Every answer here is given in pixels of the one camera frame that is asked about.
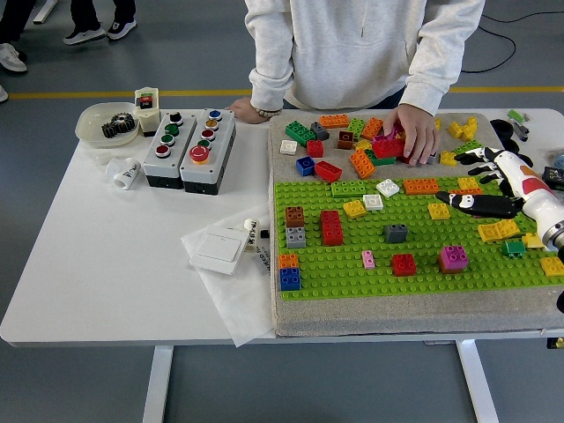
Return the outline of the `person's right hand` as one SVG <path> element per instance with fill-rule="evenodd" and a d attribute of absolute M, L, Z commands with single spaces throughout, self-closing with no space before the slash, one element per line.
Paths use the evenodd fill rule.
<path fill-rule="evenodd" d="M 250 97 L 243 97 L 234 101 L 226 110 L 233 111 L 235 117 L 244 123 L 258 124 L 268 120 L 267 117 L 260 116 L 251 105 Z"/>

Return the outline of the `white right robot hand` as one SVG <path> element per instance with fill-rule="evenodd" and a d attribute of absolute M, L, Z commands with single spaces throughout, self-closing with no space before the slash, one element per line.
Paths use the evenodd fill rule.
<path fill-rule="evenodd" d="M 437 199 L 461 212 L 484 218 L 512 219 L 523 212 L 537 223 L 537 233 L 546 245 L 557 243 L 556 238 L 563 234 L 563 204 L 520 155 L 483 147 L 458 154 L 455 160 L 465 165 L 482 162 L 482 167 L 469 173 L 485 172 L 480 181 L 498 181 L 504 194 L 457 195 L 439 191 L 435 194 Z"/>

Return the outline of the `person's left hand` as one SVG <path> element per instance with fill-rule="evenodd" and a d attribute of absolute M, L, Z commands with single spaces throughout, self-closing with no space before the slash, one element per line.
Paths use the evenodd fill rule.
<path fill-rule="evenodd" d="M 384 134 L 389 135 L 397 122 L 405 132 L 404 156 L 409 165 L 426 164 L 429 157 L 436 154 L 441 142 L 434 116 L 412 105 L 400 104 L 384 119 Z"/>

